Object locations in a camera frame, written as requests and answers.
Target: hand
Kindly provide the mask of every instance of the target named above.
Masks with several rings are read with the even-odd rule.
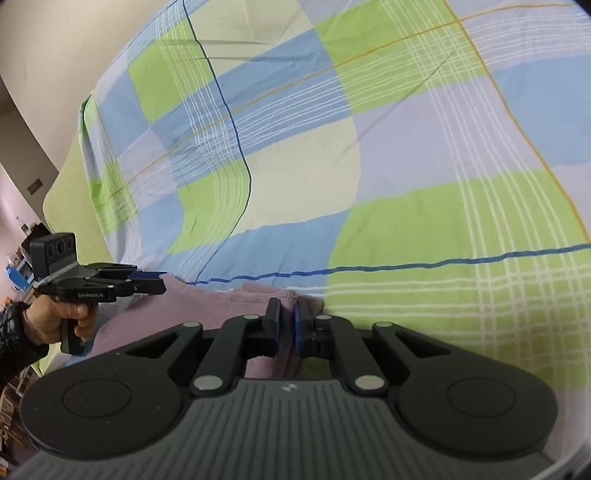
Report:
[[[62,319],[78,320],[75,334],[88,340],[95,329],[98,305],[62,303],[42,295],[25,310],[23,327],[25,335],[35,345],[60,341],[60,323]]]

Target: black handle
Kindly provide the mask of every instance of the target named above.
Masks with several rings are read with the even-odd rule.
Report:
[[[62,319],[60,324],[60,340],[62,353],[70,355],[82,355],[84,344],[82,339],[74,333],[78,320]]]

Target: white wall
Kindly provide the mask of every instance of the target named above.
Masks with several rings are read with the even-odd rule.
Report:
[[[57,169],[39,146],[16,107],[0,112],[0,164],[12,179],[12,187],[16,186],[24,197],[19,196],[18,202],[31,205],[42,219],[43,200],[57,177]],[[27,187],[36,179],[41,179],[43,186],[31,195]],[[4,193],[0,192],[0,202],[4,201],[3,196]]]
[[[5,0],[0,75],[27,125],[60,168],[80,104],[166,0]]]
[[[12,284],[6,277],[6,255],[14,252],[25,239],[25,234],[17,224],[17,216],[27,225],[39,221],[6,171],[0,166],[0,301],[13,294]]]

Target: ribbed gray surface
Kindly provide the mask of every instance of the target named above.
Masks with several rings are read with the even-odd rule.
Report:
[[[467,462],[406,434],[381,400],[337,380],[241,380],[221,398],[194,402],[152,446],[103,462],[37,453],[14,480],[513,480],[549,466],[542,455]]]

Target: blue stripe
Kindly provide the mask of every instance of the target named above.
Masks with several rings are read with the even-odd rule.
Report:
[[[591,244],[580,244],[573,245],[572,247],[562,248],[546,248],[544,250],[523,250],[517,252],[507,252],[502,255],[495,257],[480,257],[480,258],[448,258],[447,260],[441,260],[435,263],[406,263],[401,265],[381,265],[379,267],[334,267],[325,268],[323,270],[311,270],[308,272],[295,271],[291,273],[272,272],[264,273],[263,275],[257,275],[251,277],[250,275],[237,275],[230,279],[226,278],[210,278],[209,280],[198,280],[191,282],[191,285],[207,285],[209,283],[230,283],[234,280],[250,280],[257,281],[263,278],[279,277],[279,278],[290,278],[290,277],[313,277],[315,275],[332,275],[338,272],[383,272],[392,270],[409,270],[412,268],[439,268],[445,265],[460,264],[460,265],[477,265],[482,263],[496,263],[501,262],[507,258],[519,258],[519,257],[540,257],[542,255],[556,255],[565,254],[569,252],[576,252],[579,250],[591,249]]]

